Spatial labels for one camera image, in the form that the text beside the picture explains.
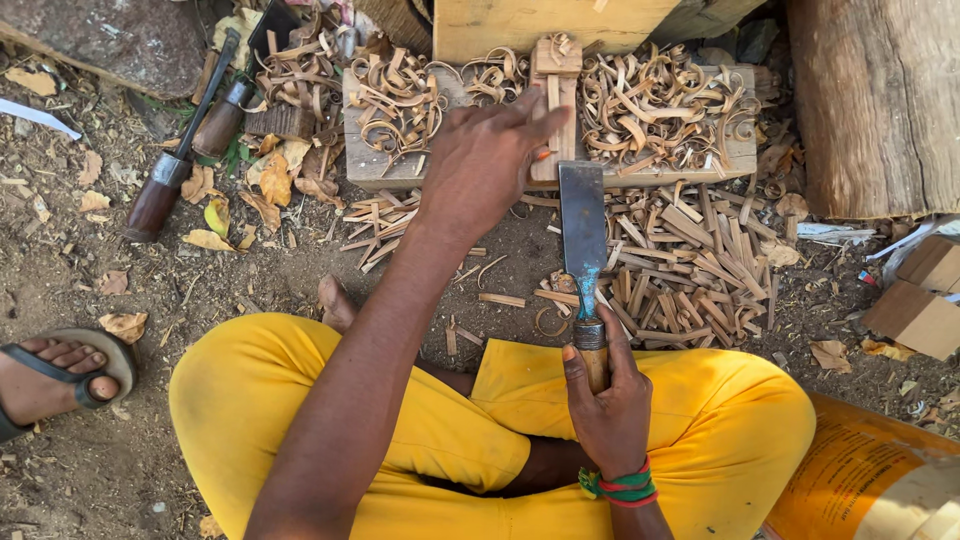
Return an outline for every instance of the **bracelet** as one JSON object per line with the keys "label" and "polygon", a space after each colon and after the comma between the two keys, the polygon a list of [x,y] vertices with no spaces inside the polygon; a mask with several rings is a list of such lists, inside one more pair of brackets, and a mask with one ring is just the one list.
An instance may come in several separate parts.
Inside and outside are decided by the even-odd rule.
{"label": "bracelet", "polygon": [[650,456],[644,459],[643,467],[631,475],[605,481],[600,473],[580,469],[580,487],[591,499],[603,495],[610,503],[628,508],[637,508],[652,503],[660,494],[650,478]]}

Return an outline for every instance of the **chisel handle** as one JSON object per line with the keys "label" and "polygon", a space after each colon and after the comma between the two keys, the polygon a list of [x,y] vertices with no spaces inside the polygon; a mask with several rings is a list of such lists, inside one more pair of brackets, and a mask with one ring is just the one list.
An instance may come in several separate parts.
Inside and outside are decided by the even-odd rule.
{"label": "chisel handle", "polygon": [[587,365],[587,382],[593,395],[610,388],[607,365],[607,328],[600,319],[573,322],[573,346]]}

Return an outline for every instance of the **hand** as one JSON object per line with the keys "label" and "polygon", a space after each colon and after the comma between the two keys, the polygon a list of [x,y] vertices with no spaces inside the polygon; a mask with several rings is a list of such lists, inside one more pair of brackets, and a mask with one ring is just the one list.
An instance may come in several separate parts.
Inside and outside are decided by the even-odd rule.
{"label": "hand", "polygon": [[584,452],[610,481],[643,467],[654,386],[636,369],[630,343],[613,311],[597,306],[597,314],[607,325],[611,387],[596,396],[590,392],[584,358],[572,345],[564,345],[564,374],[573,429]]}
{"label": "hand", "polygon": [[421,222],[472,247],[500,221],[543,143],[570,119],[569,108],[559,108],[531,122],[541,96],[531,87],[509,106],[455,109],[444,118],[423,181]]}

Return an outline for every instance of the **chisel blade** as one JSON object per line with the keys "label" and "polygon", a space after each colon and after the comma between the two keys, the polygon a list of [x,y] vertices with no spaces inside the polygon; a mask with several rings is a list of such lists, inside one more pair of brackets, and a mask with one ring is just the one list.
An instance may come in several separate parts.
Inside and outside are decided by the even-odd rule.
{"label": "chisel blade", "polygon": [[592,161],[560,161],[560,213],[564,266],[580,289],[580,320],[596,317],[593,291],[607,262],[603,205],[603,166]]}

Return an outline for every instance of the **cardboard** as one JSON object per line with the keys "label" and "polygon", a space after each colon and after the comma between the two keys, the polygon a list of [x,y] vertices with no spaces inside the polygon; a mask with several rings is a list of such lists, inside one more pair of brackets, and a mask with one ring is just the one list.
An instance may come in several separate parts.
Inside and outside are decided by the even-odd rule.
{"label": "cardboard", "polygon": [[940,360],[960,347],[960,307],[910,282],[898,281],[883,293],[863,325]]}
{"label": "cardboard", "polygon": [[897,277],[928,290],[960,292],[960,242],[929,236],[900,265]]}

